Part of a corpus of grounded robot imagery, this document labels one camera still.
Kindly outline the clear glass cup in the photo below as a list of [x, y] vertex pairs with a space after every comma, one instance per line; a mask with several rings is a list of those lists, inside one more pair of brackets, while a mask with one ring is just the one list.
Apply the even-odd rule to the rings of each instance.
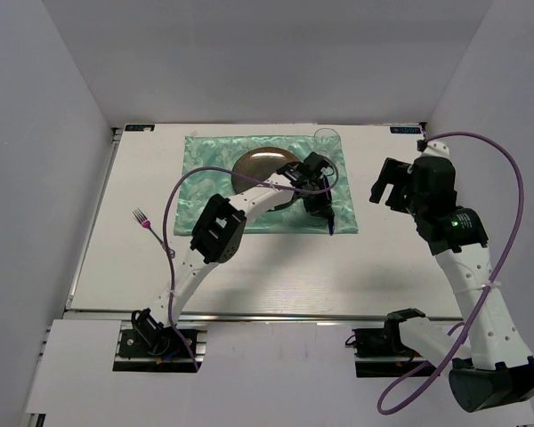
[[341, 147], [341, 137], [331, 127], [317, 129], [313, 134], [313, 139], [320, 147], [320, 153], [324, 153], [327, 157], [334, 156], [335, 152]]

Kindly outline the brown ceramic plate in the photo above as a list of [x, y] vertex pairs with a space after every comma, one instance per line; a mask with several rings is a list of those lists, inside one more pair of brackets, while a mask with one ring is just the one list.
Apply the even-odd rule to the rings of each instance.
[[[300, 162], [299, 158], [286, 149], [261, 147], [252, 149], [242, 155], [232, 167], [232, 171], [259, 181], [265, 181], [283, 165], [297, 162]], [[235, 175], [231, 176], [231, 184], [236, 193], [241, 193], [254, 186], [252, 182], [243, 180]], [[285, 204], [277, 205], [271, 211], [286, 209], [294, 202], [294, 200], [291, 200]]]

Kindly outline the purple knife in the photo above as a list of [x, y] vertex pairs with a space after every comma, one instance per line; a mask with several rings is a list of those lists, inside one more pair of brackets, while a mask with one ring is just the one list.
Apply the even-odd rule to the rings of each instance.
[[321, 194], [321, 208], [320, 214], [328, 222], [328, 233], [330, 236], [333, 236], [335, 233], [335, 213], [332, 207], [332, 194], [328, 190], [325, 193]]

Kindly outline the green satin cloth napkin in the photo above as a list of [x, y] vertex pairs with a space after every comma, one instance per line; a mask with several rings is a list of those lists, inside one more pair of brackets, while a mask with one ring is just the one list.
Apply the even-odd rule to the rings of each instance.
[[[311, 152], [320, 153], [313, 136], [309, 135], [250, 135], [250, 136], [187, 136], [184, 144], [182, 171], [187, 173], [201, 166], [231, 169], [236, 161], [252, 149], [276, 147], [286, 149], [299, 159]], [[341, 147], [328, 157], [337, 166], [339, 180], [332, 189], [336, 234], [356, 234], [359, 231], [350, 191], [344, 153]], [[179, 190], [174, 221], [174, 234], [188, 236], [201, 215], [208, 199], [214, 194], [232, 196], [235, 191], [227, 173], [205, 171], [187, 178]], [[262, 214], [246, 226], [247, 234], [327, 234], [328, 223], [305, 212], [303, 202]]]

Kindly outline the ornate iridescent fork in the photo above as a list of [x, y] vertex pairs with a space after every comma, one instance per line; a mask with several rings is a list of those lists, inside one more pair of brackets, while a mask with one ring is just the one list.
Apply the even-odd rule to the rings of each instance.
[[164, 240], [158, 235], [158, 233], [152, 228], [150, 219], [141, 209], [133, 210], [134, 219], [145, 229], [147, 230], [159, 243], [163, 250], [166, 250], [166, 245]]

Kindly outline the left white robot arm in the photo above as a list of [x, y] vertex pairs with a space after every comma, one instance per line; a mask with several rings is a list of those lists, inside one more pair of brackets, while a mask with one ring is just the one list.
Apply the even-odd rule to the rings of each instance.
[[[170, 208], [182, 184], [199, 172], [213, 171], [236, 176], [252, 187], [233, 196], [214, 194], [207, 201], [191, 232], [184, 256], [174, 264], [167, 237]], [[239, 250], [247, 224], [275, 207], [303, 200], [305, 211], [328, 222], [328, 232], [335, 232], [331, 190], [337, 185], [339, 171], [327, 157], [315, 152], [303, 161], [286, 163], [263, 180], [251, 178], [218, 166], [202, 166], [187, 172], [174, 186], [165, 206], [161, 245], [170, 269], [170, 281], [148, 308], [132, 315], [133, 330], [140, 345], [151, 356], [163, 356], [174, 347], [171, 333], [191, 351], [177, 322], [188, 300], [206, 276], [229, 261]]]

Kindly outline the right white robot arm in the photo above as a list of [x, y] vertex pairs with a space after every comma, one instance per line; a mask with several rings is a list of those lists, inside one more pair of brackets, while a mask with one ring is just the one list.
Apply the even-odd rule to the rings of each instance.
[[490, 277], [489, 240], [479, 215], [457, 204], [455, 179], [445, 157], [421, 156], [411, 164], [388, 158], [369, 200], [379, 203], [390, 187], [386, 205], [413, 218], [449, 281], [465, 322], [461, 334], [453, 338], [421, 310], [409, 308], [389, 313], [380, 329], [354, 330], [351, 345], [362, 358], [426, 359], [472, 413], [532, 398], [534, 356]]

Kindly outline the right table corner sticker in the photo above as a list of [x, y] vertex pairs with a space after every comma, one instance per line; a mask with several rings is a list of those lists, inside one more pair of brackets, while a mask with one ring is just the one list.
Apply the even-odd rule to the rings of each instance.
[[422, 129], [418, 126], [391, 126], [390, 132], [395, 134], [421, 134]]

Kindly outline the table corner sticker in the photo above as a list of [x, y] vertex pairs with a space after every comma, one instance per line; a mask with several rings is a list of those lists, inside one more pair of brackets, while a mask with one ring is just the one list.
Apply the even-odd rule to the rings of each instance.
[[391, 126], [390, 132], [395, 134], [421, 134], [422, 129], [418, 126]]
[[153, 132], [154, 129], [155, 129], [154, 124], [128, 124], [125, 126], [124, 131], [146, 133], [146, 132]]

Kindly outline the left table corner sticker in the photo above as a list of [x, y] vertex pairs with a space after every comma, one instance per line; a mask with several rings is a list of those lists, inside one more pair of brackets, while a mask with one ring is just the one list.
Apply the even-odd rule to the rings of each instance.
[[155, 129], [154, 124], [128, 124], [125, 126], [124, 131], [146, 133], [146, 132], [153, 132], [154, 129]]

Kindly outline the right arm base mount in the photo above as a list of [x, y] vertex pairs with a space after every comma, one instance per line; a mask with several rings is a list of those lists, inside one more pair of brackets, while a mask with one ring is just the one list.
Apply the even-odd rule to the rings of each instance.
[[357, 378], [397, 378], [425, 362], [414, 350], [394, 350], [381, 328], [353, 329], [344, 345], [354, 352]]

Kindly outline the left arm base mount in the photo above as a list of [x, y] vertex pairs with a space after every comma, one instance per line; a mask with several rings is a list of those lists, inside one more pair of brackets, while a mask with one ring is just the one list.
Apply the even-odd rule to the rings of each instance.
[[114, 357], [112, 370], [127, 373], [180, 373], [195, 374], [201, 367], [206, 351], [206, 332], [197, 329], [181, 329], [194, 358], [191, 357], [184, 343], [172, 330], [167, 329], [164, 341], [156, 350], [151, 350], [147, 343], [131, 326], [122, 328]]

